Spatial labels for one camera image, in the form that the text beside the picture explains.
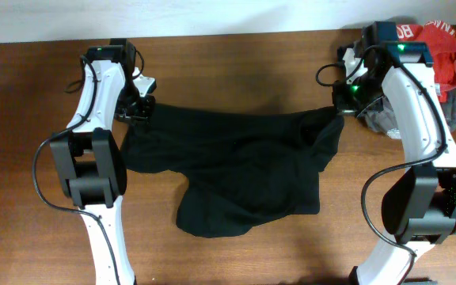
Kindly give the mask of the black polo shirt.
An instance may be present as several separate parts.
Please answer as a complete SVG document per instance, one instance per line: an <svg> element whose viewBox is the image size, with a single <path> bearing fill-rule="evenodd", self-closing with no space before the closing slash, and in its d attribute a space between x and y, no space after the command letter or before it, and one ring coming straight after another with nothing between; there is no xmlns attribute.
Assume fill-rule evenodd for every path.
<svg viewBox="0 0 456 285"><path fill-rule="evenodd" d="M234 237L320 211L319 178L338 151L343 127L332 107L246 115L159 104L148 125L128 128L121 153L131 171L187 178L179 229Z"/></svg>

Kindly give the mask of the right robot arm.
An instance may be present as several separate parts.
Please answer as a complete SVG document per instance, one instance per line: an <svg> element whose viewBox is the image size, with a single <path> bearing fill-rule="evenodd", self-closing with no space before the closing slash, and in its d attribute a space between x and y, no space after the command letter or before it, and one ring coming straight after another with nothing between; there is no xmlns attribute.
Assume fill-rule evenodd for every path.
<svg viewBox="0 0 456 285"><path fill-rule="evenodd" d="M382 199L383 230L352 284L403 284L415 262L456 234L456 143L435 90L433 58L423 42L402 42L391 21L376 21L341 47L346 75L332 84L339 114L361 116L379 101L393 109L405 162Z"/></svg>

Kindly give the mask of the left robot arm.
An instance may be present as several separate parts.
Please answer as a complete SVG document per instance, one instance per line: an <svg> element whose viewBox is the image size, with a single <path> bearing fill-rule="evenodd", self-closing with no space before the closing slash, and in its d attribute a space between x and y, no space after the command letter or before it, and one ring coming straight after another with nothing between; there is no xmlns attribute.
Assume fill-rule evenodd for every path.
<svg viewBox="0 0 456 285"><path fill-rule="evenodd" d="M154 78L142 74L142 54L127 39L90 47L81 56L78 107L65 130L44 141L50 146L59 183L82 217L97 284L134 285L122 223L127 168L112 134L120 121L147 126L154 111Z"/></svg>

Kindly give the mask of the grey garment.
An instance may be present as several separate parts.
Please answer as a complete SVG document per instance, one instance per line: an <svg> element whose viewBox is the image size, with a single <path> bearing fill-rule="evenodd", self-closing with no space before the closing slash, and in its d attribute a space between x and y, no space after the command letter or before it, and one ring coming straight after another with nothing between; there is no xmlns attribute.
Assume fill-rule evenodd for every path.
<svg viewBox="0 0 456 285"><path fill-rule="evenodd" d="M391 34L397 35L397 25L394 25L391 29ZM435 88L438 96L439 86L435 84ZM446 103L440 104L449 130L454 131L456 129L456 88L448 92L447 95ZM399 139L401 137L397 127L396 117L387 99L382 99L382 111L370 110L363 114L361 118L365 120L367 127L374 132L384 133L392 139Z"/></svg>

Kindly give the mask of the red t-shirt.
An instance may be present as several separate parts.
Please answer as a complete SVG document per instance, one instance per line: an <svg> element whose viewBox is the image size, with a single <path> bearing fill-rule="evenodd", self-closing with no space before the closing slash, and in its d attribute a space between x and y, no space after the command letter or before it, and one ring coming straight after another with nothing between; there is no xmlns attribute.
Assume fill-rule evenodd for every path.
<svg viewBox="0 0 456 285"><path fill-rule="evenodd" d="M424 25L397 24L399 41L424 42L433 58L435 84L439 102L446 103L447 93L456 88L456 30L445 21L433 20Z"/></svg>

